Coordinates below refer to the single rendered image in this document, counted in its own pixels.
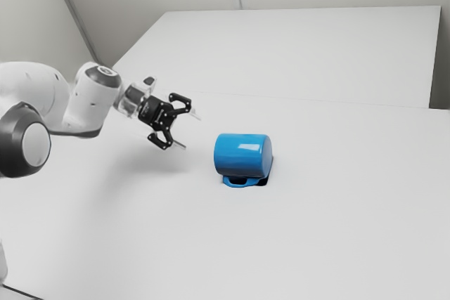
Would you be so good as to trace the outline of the blue mug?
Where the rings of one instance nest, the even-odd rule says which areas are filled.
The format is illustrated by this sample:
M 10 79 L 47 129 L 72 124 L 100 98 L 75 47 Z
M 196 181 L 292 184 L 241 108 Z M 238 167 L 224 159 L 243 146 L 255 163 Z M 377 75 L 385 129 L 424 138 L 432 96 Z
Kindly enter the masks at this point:
M 213 159 L 224 185 L 264 186 L 274 159 L 271 139 L 266 134 L 221 133 L 214 144 Z

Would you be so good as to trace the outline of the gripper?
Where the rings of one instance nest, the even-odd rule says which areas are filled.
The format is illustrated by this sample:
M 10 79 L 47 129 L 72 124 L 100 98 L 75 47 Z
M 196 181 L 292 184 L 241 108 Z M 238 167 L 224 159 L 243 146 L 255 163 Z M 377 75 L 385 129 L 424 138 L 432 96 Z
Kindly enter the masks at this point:
M 190 98 L 178 93 L 170 93 L 168 99 L 169 103 L 155 96 L 150 96 L 143 102 L 138 113 L 138 119 L 153 129 L 158 129 L 153 130 L 147 139 L 159 149 L 168 150 L 169 148 L 176 147 L 185 150 L 186 146 L 176 141 L 170 131 L 175 117 L 188 114 L 199 121 L 201 117 L 196 113 Z M 174 102 L 182 103 L 183 106 L 174 108 L 172 105 Z

